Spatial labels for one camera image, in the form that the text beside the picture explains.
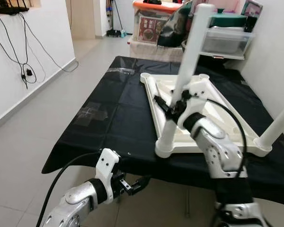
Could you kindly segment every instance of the pink object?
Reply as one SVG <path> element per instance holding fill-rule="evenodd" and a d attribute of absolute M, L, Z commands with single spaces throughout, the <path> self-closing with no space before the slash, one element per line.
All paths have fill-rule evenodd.
<path fill-rule="evenodd" d="M 223 12 L 235 12 L 239 0 L 208 0 L 207 3 L 213 4 L 216 9 L 224 9 Z"/>

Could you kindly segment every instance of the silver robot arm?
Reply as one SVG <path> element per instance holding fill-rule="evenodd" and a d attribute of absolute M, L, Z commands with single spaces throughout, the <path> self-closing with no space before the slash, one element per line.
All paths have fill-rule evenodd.
<path fill-rule="evenodd" d="M 194 112 L 193 108 L 188 110 L 184 103 L 187 100 L 178 103 L 180 108 L 177 111 L 170 109 L 158 96 L 155 101 L 175 123 L 179 124 L 179 119 L 182 119 L 180 127 L 190 132 L 203 151 L 215 185 L 215 207 L 221 219 L 218 227 L 267 227 L 259 205 L 252 198 L 246 168 L 243 167 L 240 175 L 236 176 L 243 154 L 225 131 L 209 118 Z M 79 227 L 100 203 L 109 204 L 124 192 L 134 195 L 144 189 L 150 177 L 142 177 L 129 185 L 124 174 L 116 171 L 119 158 L 114 151 L 103 149 L 95 178 L 68 190 L 45 219 L 43 227 Z"/>
<path fill-rule="evenodd" d="M 222 222 L 219 227 L 267 227 L 259 205 L 254 202 L 245 166 L 240 167 L 243 154 L 218 125 L 200 114 L 206 91 L 198 92 L 199 84 L 187 86 L 181 100 L 169 107 L 159 96 L 154 100 L 179 128 L 186 129 L 204 153 L 216 193 L 216 209 Z"/>
<path fill-rule="evenodd" d="M 43 227 L 79 227 L 99 204 L 110 204 L 126 192 L 134 195 L 144 189 L 150 177 L 142 177 L 133 185 L 125 181 L 125 174 L 117 170 L 120 157 L 110 149 L 103 149 L 96 165 L 96 176 L 69 189 L 60 203 L 47 216 Z"/>
<path fill-rule="evenodd" d="M 203 151 L 210 177 L 215 184 L 216 208 L 222 219 L 220 227 L 267 227 L 259 205 L 254 202 L 243 167 L 236 178 L 243 159 L 242 152 L 228 135 L 207 117 L 195 113 L 184 125 Z"/>

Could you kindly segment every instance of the power adapter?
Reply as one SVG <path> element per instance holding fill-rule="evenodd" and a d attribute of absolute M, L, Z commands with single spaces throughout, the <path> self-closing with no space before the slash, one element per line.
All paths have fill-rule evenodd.
<path fill-rule="evenodd" d="M 33 75 L 32 71 L 29 70 L 29 69 L 27 69 L 27 75 L 28 75 L 28 76 L 32 76 L 32 75 Z"/>

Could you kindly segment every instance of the storage box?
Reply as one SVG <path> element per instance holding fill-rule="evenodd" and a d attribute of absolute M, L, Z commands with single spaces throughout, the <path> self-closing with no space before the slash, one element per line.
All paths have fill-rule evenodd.
<path fill-rule="evenodd" d="M 140 16 L 138 41 L 156 44 L 166 20 Z"/>
<path fill-rule="evenodd" d="M 244 55 L 252 33 L 243 32 L 243 28 L 213 27 L 209 28 L 202 51 L 219 54 Z"/>
<path fill-rule="evenodd" d="M 134 8 L 134 31 L 133 40 L 137 41 L 140 31 L 140 17 L 149 17 L 152 19 L 160 20 L 163 24 L 169 19 L 182 4 L 172 2 L 162 2 L 161 5 L 143 3 L 143 0 L 135 0 L 133 2 Z"/>
<path fill-rule="evenodd" d="M 134 41 L 129 38 L 128 42 L 130 45 L 130 57 L 131 58 L 142 58 L 153 61 L 175 61 L 181 62 L 183 57 L 183 51 L 181 47 L 165 47 L 157 46 L 151 43 L 142 43 Z"/>

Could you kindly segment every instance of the table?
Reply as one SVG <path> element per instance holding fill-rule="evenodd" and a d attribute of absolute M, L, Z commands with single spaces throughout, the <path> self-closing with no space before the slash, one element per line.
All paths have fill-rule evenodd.
<path fill-rule="evenodd" d="M 121 171 L 212 189 L 203 154 L 174 154 L 162 159 L 154 153 L 157 136 L 140 73 L 177 74 L 178 69 L 179 63 L 174 62 L 116 57 L 55 144 L 42 173 L 57 170 L 84 153 L 111 148 L 122 157 Z M 201 58 L 195 73 L 208 74 L 258 135 L 272 122 L 259 98 L 242 84 L 238 71 Z M 74 164 L 94 167 L 97 160 L 90 157 Z M 248 160 L 254 197 L 284 204 L 284 136 L 266 157 L 249 154 Z"/>

